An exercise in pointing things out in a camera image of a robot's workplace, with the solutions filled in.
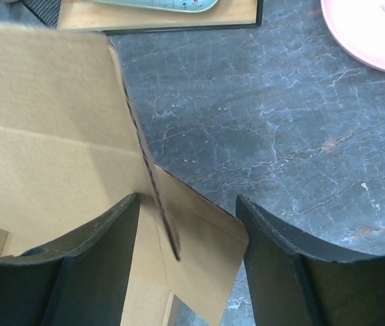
cracked stone surface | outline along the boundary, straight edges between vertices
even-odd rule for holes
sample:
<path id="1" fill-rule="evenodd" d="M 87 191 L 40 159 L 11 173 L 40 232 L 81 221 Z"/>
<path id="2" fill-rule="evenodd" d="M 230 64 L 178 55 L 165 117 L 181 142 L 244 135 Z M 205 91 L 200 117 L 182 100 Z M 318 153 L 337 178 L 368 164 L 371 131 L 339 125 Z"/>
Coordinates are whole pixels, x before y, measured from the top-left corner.
<path id="1" fill-rule="evenodd" d="M 18 4 L 0 19 L 37 23 Z M 244 194 L 324 240 L 385 254 L 385 73 L 336 44 L 318 0 L 266 1 L 258 29 L 113 42 L 163 167 L 231 213 Z M 183 306 L 178 325 L 205 323 Z M 243 268 L 222 325 L 254 325 Z"/>

cardboard box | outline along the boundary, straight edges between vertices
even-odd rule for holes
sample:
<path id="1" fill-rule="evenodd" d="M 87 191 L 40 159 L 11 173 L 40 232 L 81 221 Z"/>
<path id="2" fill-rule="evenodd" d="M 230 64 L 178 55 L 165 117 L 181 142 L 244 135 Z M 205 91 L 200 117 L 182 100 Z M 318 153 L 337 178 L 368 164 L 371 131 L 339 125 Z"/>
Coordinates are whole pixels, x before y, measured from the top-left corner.
<path id="1" fill-rule="evenodd" d="M 122 325 L 174 325 L 179 299 L 219 325 L 246 231 L 150 162 L 179 229 L 178 262 L 153 200 L 146 151 L 105 36 L 0 24 L 0 255 L 58 238 L 138 192 Z"/>

dark gray tabletop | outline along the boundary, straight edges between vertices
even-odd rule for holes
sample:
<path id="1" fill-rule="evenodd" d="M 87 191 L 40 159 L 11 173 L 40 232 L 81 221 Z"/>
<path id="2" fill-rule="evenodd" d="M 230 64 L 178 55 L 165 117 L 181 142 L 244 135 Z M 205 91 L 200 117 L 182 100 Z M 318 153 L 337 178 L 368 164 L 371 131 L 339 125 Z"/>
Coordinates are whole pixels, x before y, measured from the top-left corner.
<path id="1" fill-rule="evenodd" d="M 162 166 L 231 213 L 244 194 L 322 239 L 385 253 L 385 73 L 336 44 L 319 0 L 268 0 L 259 29 L 113 42 Z M 179 325 L 205 324 L 183 307 Z M 244 270 L 223 325 L 254 325 Z"/>

black frame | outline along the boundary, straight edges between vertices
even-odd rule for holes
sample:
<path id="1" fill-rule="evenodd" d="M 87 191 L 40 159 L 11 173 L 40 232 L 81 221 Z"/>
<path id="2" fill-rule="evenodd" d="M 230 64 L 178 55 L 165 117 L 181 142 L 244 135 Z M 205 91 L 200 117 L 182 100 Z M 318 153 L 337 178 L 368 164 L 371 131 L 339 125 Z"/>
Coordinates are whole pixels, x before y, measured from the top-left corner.
<path id="1" fill-rule="evenodd" d="M 23 5 L 37 17 L 43 24 L 50 28 L 56 28 L 58 24 L 61 0 L 22 0 Z M 154 29 L 127 29 L 100 31 L 106 35 L 125 35 L 134 33 L 155 33 L 169 31 L 207 31 L 214 29 L 247 29 L 261 26 L 263 16 L 263 0 L 257 0 L 257 13 L 255 22 L 252 24 L 233 25 L 206 25 L 206 26 L 184 26 L 184 27 L 162 27 Z"/>

light blue dish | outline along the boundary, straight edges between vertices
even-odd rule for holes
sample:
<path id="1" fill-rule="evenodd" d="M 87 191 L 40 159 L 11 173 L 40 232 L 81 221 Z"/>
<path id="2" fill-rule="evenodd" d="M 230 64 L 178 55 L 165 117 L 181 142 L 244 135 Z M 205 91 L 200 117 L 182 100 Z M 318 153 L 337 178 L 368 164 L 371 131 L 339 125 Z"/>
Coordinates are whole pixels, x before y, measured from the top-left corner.
<path id="1" fill-rule="evenodd" d="M 213 7 L 218 0 L 91 0 L 111 5 L 127 5 L 147 9 L 197 14 Z"/>

